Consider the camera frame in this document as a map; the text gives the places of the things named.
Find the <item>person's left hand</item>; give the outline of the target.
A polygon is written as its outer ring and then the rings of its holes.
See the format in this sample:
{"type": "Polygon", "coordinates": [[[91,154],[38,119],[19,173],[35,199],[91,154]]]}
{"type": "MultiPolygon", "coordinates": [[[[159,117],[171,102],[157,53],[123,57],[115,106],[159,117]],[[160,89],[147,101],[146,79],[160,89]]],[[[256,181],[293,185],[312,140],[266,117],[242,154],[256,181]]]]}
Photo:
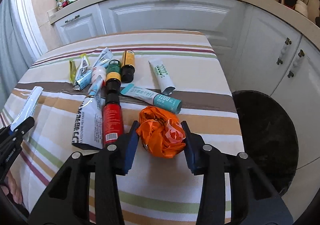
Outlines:
{"type": "Polygon", "coordinates": [[[10,171],[8,171],[6,175],[4,184],[1,184],[1,189],[6,196],[8,196],[8,194],[12,194],[12,198],[15,203],[22,204],[23,196],[21,190],[10,171]]]}

